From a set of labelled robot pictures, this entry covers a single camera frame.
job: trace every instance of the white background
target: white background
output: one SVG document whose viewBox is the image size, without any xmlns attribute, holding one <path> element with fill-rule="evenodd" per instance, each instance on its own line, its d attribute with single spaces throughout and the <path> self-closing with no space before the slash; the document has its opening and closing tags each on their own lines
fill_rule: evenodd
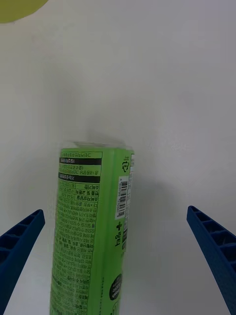
<svg viewBox="0 0 236 315">
<path fill-rule="evenodd" d="M 48 314 L 65 139 L 136 152 L 121 314 L 229 314 L 186 213 L 236 233 L 235 12 L 234 0 L 49 0 L 0 26 L 0 234 L 38 208 L 47 222 L 5 315 Z"/>
</svg>

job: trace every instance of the barcode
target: barcode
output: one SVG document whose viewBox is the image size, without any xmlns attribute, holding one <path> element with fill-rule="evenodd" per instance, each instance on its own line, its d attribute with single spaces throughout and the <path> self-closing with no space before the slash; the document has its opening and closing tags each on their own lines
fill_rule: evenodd
<svg viewBox="0 0 236 315">
<path fill-rule="evenodd" d="M 116 219 L 121 219 L 125 216 L 127 191 L 128 191 L 128 176 L 122 176 L 119 178 Z"/>
</svg>

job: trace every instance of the green can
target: green can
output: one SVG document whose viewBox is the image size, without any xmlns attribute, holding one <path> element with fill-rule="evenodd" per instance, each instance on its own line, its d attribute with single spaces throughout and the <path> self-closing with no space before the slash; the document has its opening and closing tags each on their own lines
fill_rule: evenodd
<svg viewBox="0 0 236 315">
<path fill-rule="evenodd" d="M 118 315 L 133 171 L 130 148 L 61 150 L 50 315 Z"/>
</svg>

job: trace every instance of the black circular logo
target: black circular logo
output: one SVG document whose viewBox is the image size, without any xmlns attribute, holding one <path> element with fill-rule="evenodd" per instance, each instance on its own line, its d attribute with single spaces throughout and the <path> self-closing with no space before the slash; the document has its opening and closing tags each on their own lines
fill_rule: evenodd
<svg viewBox="0 0 236 315">
<path fill-rule="evenodd" d="M 121 283 L 122 283 L 122 274 L 116 277 L 115 281 L 112 283 L 112 286 L 110 288 L 109 296 L 112 301 L 118 298 L 119 293 L 120 293 Z"/>
</svg>

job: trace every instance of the nutrition label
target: nutrition label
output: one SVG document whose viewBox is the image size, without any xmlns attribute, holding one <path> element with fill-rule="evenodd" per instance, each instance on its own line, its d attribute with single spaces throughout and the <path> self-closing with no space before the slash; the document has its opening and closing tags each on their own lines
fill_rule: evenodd
<svg viewBox="0 0 236 315">
<path fill-rule="evenodd" d="M 87 315 L 102 152 L 62 152 L 51 310 Z"/>
</svg>

